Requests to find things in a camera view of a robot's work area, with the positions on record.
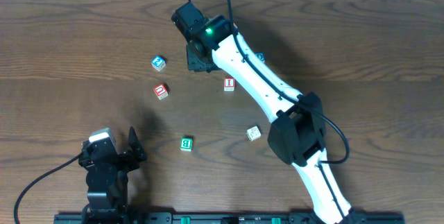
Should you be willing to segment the blue number 2 block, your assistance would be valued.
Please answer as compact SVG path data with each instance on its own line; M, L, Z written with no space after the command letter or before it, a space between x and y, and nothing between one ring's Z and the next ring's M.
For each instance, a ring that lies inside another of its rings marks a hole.
M157 55L151 60L151 64L156 71L161 72L166 67L166 60L162 56Z

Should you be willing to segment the red letter I block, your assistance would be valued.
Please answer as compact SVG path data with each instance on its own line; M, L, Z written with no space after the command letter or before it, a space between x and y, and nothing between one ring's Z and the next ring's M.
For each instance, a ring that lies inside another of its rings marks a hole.
M223 85L225 92L232 92L235 89L235 80L234 78L224 78L224 85Z

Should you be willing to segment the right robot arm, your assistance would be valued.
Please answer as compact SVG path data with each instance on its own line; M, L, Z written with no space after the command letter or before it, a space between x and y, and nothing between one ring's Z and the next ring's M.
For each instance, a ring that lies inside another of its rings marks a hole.
M326 125L321 100L302 94L268 68L246 43L236 26L222 15L205 17L194 4L179 7L172 22L187 41L187 50L208 59L231 75L257 102L271 123L268 144L301 177L324 223L346 223L352 207L330 169L325 147Z

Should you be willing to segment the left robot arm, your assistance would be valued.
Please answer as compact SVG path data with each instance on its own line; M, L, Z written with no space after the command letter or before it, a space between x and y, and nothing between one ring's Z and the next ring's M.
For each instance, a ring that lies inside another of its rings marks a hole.
M128 209L128 173L137 170L147 154L133 127L128 144L129 150L118 153L109 128L93 132L83 142L78 163L87 171L88 204L81 223L131 223L137 218Z

